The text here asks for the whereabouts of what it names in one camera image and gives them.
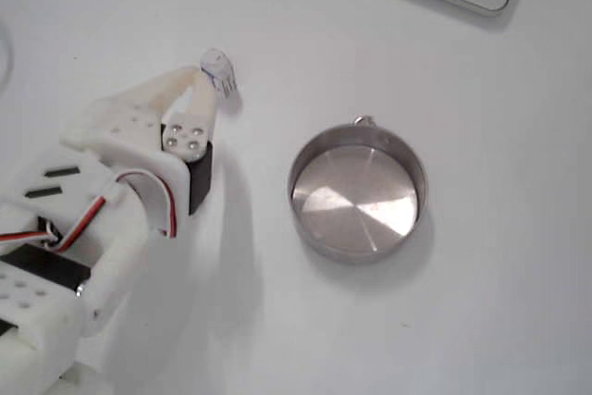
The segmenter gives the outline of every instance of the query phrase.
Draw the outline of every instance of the metal tin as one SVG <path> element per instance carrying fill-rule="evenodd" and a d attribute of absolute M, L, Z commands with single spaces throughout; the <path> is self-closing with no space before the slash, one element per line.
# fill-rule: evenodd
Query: metal tin
<path fill-rule="evenodd" d="M 371 117 L 317 135 L 288 183 L 298 230 L 319 253 L 366 263 L 392 253 L 426 210 L 424 167 L 401 138 Z"/>

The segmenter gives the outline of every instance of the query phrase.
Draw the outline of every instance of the white plastic part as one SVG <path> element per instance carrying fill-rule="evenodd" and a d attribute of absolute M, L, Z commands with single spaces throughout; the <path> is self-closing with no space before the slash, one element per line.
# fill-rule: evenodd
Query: white plastic part
<path fill-rule="evenodd" d="M 2 232 L 37 229 L 37 217 L 42 216 L 65 233 L 97 195 L 106 200 L 101 212 L 64 253 L 92 267 L 92 276 L 79 297 L 0 263 L 0 319 L 18 326 L 0 335 L 0 395 L 112 395 L 111 388 L 92 369 L 76 364 L 64 374 L 73 363 L 80 335 L 92 335 L 105 326 L 141 270 L 149 218 L 129 185 L 112 182 L 116 172 L 124 168 L 152 171 L 172 190 L 178 227 L 182 227 L 190 196 L 189 170 L 182 160 L 199 159 L 212 138 L 216 83 L 217 92 L 225 96 L 236 89 L 234 70 L 226 57 L 219 55 L 206 54 L 209 75 L 198 68 L 182 68 L 95 101 L 68 126 L 61 138 L 65 146 L 43 152 L 0 192 Z M 190 104 L 185 113 L 173 114 L 168 126 L 179 123 L 190 130 L 187 138 L 176 131 L 181 139 L 188 139 L 190 151 L 164 153 L 162 117 L 185 92 L 191 95 Z M 47 175 L 48 171 L 71 167 L 77 171 Z M 133 185 L 144 203 L 156 210 L 164 208 L 151 205 L 157 200 L 162 203 L 162 196 L 154 197 L 159 193 L 157 188 L 150 189 L 141 180 L 134 180 Z M 38 196 L 30 194 L 48 190 L 51 192 Z M 154 226 L 163 217 L 162 211 L 156 214 L 150 218 Z M 13 247 L 3 246 L 0 254 Z M 31 291 L 41 300 L 35 300 Z"/>
<path fill-rule="evenodd" d="M 215 48 L 209 49 L 200 61 L 202 70 L 210 77 L 223 99 L 237 89 L 234 67 L 224 53 Z"/>
<path fill-rule="evenodd" d="M 210 122 L 188 113 L 174 113 L 163 131 L 165 151 L 186 162 L 196 161 L 207 152 L 207 129 Z"/>
<path fill-rule="evenodd" d="M 113 388 L 90 367 L 75 363 L 44 395 L 113 395 Z"/>
<path fill-rule="evenodd" d="M 190 88 L 193 94 L 188 113 L 200 119 L 204 132 L 211 137 L 216 91 L 198 68 L 180 68 L 116 96 L 94 101 L 61 136 L 65 145 L 90 149 L 110 166 L 145 168 L 164 179 L 175 195 L 180 228 L 186 219 L 181 216 L 189 213 L 190 175 L 175 150 L 161 151 L 160 121 Z M 115 117 L 116 127 L 112 125 Z"/>
<path fill-rule="evenodd" d="M 58 178 L 45 176 L 48 171 L 64 167 L 76 167 L 80 172 Z M 86 309 L 86 336 L 105 325 L 130 289 L 149 232 L 140 198 L 128 185 L 116 184 L 115 175 L 95 156 L 57 146 L 25 166 L 0 192 L 0 209 L 9 205 L 7 208 L 14 209 L 15 215 L 21 215 L 22 225 L 30 221 L 26 216 L 34 214 L 53 221 L 62 233 L 72 227 L 97 195 L 105 194 L 105 207 L 64 253 L 92 267 L 92 277 L 81 299 Z M 28 191 L 50 187 L 59 187 L 61 192 L 38 198 L 26 196 Z M 161 205 L 158 224 L 164 208 Z"/>
<path fill-rule="evenodd" d="M 207 142 L 214 134 L 216 90 L 208 76 L 200 70 L 191 74 L 187 92 L 191 95 L 185 113 L 173 113 L 163 132 L 163 147 L 185 162 L 204 157 Z"/>
<path fill-rule="evenodd" d="M 74 360 L 85 311 L 76 294 L 0 263 L 0 393 L 44 393 Z"/>

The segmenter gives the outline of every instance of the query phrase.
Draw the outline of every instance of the red wire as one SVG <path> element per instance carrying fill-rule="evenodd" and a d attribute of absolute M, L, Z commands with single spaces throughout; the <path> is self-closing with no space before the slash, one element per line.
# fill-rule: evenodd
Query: red wire
<path fill-rule="evenodd" d="M 74 243 L 74 241 L 80 236 L 80 234 L 93 222 L 93 219 L 99 214 L 103 205 L 105 205 L 106 200 L 103 196 L 97 199 L 96 203 L 92 205 L 92 207 L 87 212 L 86 216 L 81 220 L 80 224 L 76 227 L 76 229 L 72 232 L 70 237 L 64 241 L 62 246 L 57 249 L 58 253 L 65 252 L 70 246 Z"/>
<path fill-rule="evenodd" d="M 164 181 L 166 192 L 168 193 L 168 198 L 170 199 L 170 237 L 176 238 L 177 237 L 177 208 L 175 206 L 175 196 L 173 195 L 173 191 L 170 190 L 168 184 Z"/>
<path fill-rule="evenodd" d="M 141 174 L 142 173 L 140 173 L 140 172 L 124 173 L 123 175 L 119 176 L 117 178 L 117 180 L 123 179 L 126 176 L 141 175 Z M 173 191 L 170 190 L 170 187 L 168 186 L 167 182 L 164 179 L 162 179 L 158 175 L 155 175 L 155 176 L 165 186 L 166 193 L 168 194 L 168 199 L 170 201 L 170 215 L 168 216 L 168 218 L 170 220 L 170 233 L 167 233 L 167 235 L 168 235 L 169 238 L 176 238 L 177 237 L 177 208 L 175 206 L 175 195 L 173 194 Z"/>
<path fill-rule="evenodd" d="M 20 233 L 5 233 L 0 235 L 0 241 L 18 241 L 26 238 L 47 235 L 46 231 L 23 231 Z"/>

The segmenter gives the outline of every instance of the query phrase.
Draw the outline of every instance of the robotic hand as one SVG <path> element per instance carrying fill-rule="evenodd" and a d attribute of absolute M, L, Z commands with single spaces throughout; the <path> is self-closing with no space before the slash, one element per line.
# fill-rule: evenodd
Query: robotic hand
<path fill-rule="evenodd" d="M 0 191 L 0 394 L 112 393 L 78 342 L 121 303 L 150 231 L 175 238 L 209 192 L 216 102 L 236 81 L 217 50 L 202 65 L 95 101 Z"/>

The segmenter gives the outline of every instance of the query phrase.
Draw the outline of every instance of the white table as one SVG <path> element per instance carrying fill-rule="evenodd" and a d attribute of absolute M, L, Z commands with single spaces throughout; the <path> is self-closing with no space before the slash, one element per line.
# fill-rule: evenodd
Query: white table
<path fill-rule="evenodd" d="M 497 19 L 437 0 L 0 0 L 0 17 L 2 176 L 95 97 L 210 46 L 237 69 L 195 234 L 155 245 L 82 347 L 119 394 L 592 391 L 590 0 Z M 285 187 L 302 145 L 358 114 L 420 154 L 431 194 L 403 249 L 350 267 L 302 246 Z"/>

